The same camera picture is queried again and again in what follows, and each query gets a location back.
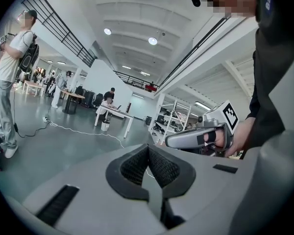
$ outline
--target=white bucket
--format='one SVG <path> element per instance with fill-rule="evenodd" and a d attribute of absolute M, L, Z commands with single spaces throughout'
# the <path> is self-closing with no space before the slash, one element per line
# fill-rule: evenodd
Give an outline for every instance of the white bucket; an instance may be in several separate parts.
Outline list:
<path fill-rule="evenodd" d="M 109 129 L 109 123 L 105 123 L 105 122 L 102 122 L 101 123 L 101 130 L 102 131 L 107 131 Z"/>

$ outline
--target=black cap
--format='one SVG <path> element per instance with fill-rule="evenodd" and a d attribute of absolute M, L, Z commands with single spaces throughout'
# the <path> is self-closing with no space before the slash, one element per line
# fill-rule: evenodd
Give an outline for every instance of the black cap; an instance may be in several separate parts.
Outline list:
<path fill-rule="evenodd" d="M 36 10 L 30 10 L 27 14 L 31 15 L 34 19 L 37 19 L 37 12 Z"/>

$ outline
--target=metal shelving unit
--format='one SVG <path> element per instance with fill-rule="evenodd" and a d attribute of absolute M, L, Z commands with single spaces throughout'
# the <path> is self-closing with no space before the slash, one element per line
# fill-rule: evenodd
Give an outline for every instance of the metal shelving unit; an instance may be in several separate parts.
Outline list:
<path fill-rule="evenodd" d="M 156 119 L 158 119 L 159 115 L 164 116 L 165 118 L 167 118 L 168 125 L 163 125 L 163 124 L 158 123 L 158 122 L 151 123 L 153 126 L 151 128 L 150 133 L 151 133 L 151 135 L 152 135 L 153 132 L 156 134 L 157 137 L 152 135 L 153 140 L 154 140 L 155 143 L 158 143 L 160 141 L 160 144 L 163 144 L 167 134 L 175 133 L 174 128 L 171 126 L 172 120 L 178 121 L 183 126 L 182 131 L 185 130 L 186 124 L 187 124 L 187 121 L 188 121 L 188 117 L 189 117 L 190 112 L 191 112 L 191 106 L 187 107 L 187 106 L 179 104 L 177 101 L 175 101 L 173 104 L 165 104 L 165 105 L 161 105 L 161 107 L 172 107 L 170 115 L 164 115 L 163 113 L 160 113 L 160 110 L 161 110 L 161 108 L 160 108 L 159 112 L 158 112 L 158 114 L 156 116 Z M 178 110 L 177 110 L 178 108 L 183 109 L 183 110 L 187 110 L 187 114 L 180 114 L 178 112 Z M 156 124 L 159 125 L 165 131 L 164 134 L 159 133 L 159 132 L 157 132 L 157 131 L 155 131 L 153 129 L 153 127 Z"/>

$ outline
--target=white sneaker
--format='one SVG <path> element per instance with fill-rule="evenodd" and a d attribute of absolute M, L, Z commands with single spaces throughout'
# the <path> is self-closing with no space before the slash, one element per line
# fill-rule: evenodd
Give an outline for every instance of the white sneaker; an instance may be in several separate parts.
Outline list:
<path fill-rule="evenodd" d="M 6 152 L 5 152 L 5 157 L 7 159 L 10 159 L 13 157 L 14 153 L 16 152 L 16 150 L 18 149 L 18 147 L 16 146 L 15 148 L 7 148 Z"/>

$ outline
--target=round table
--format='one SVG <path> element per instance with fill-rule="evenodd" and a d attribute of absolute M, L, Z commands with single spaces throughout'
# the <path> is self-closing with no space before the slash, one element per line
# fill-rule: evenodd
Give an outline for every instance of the round table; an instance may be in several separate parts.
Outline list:
<path fill-rule="evenodd" d="M 78 95 L 78 94 L 75 94 L 75 93 L 71 93 L 71 92 L 67 92 L 65 90 L 61 90 L 64 94 L 67 94 L 68 95 L 68 99 L 67 99 L 67 103 L 65 104 L 65 109 L 62 110 L 63 113 L 66 113 L 66 114 L 70 114 L 70 115 L 73 115 L 75 114 L 76 112 L 76 107 L 77 107 L 77 100 L 76 100 L 76 104 L 75 104 L 75 107 L 74 107 L 74 110 L 71 110 L 70 111 L 70 103 L 71 103 L 71 99 L 72 97 L 75 97 L 75 98 L 82 98 L 82 99 L 85 99 L 84 96 L 81 96 L 81 95 Z"/>

